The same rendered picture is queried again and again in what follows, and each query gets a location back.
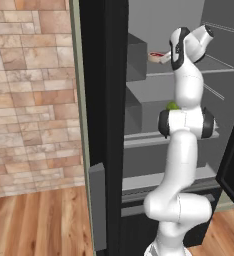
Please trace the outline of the black fridge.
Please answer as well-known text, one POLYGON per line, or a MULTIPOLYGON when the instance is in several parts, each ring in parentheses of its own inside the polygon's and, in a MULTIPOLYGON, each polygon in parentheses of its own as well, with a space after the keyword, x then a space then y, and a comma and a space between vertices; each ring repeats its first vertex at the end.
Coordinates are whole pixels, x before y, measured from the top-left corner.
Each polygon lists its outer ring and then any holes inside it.
MULTIPOLYGON (((144 200, 164 177, 170 139, 158 130, 158 118, 175 102, 175 80, 171 59, 154 63, 148 54, 171 53, 176 29, 202 25, 214 37, 195 66, 204 80, 201 107, 216 129, 197 141, 195 181, 183 191, 206 197, 213 215, 222 191, 216 176, 234 125, 234 0, 129 0, 121 256, 144 256, 159 227, 146 216, 144 200)), ((185 234, 185 248, 203 241, 211 218, 185 234)))

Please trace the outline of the red steak on tray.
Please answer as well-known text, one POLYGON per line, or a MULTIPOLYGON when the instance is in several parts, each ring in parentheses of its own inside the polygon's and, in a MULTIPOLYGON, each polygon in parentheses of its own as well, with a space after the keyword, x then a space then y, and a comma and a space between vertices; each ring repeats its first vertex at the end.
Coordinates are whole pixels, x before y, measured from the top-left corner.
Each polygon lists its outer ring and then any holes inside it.
POLYGON ((150 62, 154 62, 154 63, 165 64, 165 63, 167 63, 170 59, 171 59, 171 53, 170 53, 170 52, 167 52, 167 53, 150 52, 150 53, 148 54, 148 60, 149 60, 150 62))

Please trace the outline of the grey-green cabinet side panel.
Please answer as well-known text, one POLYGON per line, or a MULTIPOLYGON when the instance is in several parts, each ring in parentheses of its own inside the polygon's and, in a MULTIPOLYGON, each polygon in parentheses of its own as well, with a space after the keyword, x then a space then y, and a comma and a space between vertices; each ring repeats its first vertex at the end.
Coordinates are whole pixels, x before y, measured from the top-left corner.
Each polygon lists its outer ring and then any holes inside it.
POLYGON ((75 64, 77 98, 78 98, 78 106, 79 106, 79 120, 80 120, 81 141, 82 141, 85 187, 87 192, 87 206, 88 206, 88 212, 89 212, 90 230, 93 230, 90 182, 89 182, 90 154, 89 154, 89 141, 88 141, 88 126, 87 126, 87 111, 86 111, 85 80, 84 80, 84 67, 83 67, 79 0, 69 0, 69 8, 70 8, 70 20, 71 20, 72 40, 73 40, 73 54, 74 54, 74 64, 75 64))

